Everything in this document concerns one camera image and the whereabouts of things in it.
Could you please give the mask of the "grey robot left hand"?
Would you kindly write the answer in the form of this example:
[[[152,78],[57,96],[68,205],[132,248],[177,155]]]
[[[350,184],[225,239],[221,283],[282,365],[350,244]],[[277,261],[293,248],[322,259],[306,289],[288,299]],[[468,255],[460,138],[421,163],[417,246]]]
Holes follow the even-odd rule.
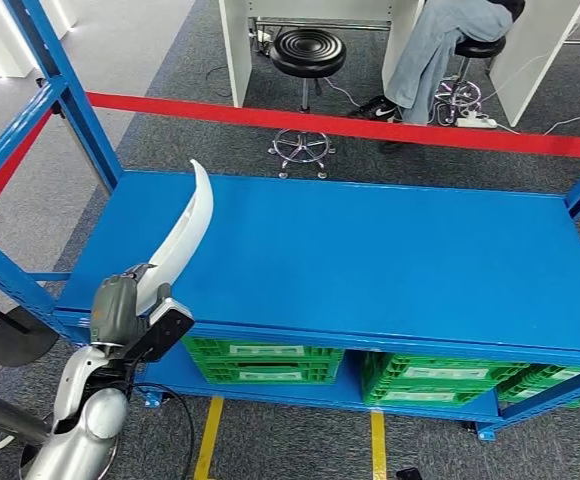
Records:
[[[90,344],[101,348],[124,347],[143,336],[155,323],[150,316],[170,296],[172,285],[162,283],[154,291],[156,299],[152,305],[138,313],[138,285],[152,268],[156,265],[138,264],[104,279],[92,303]]]

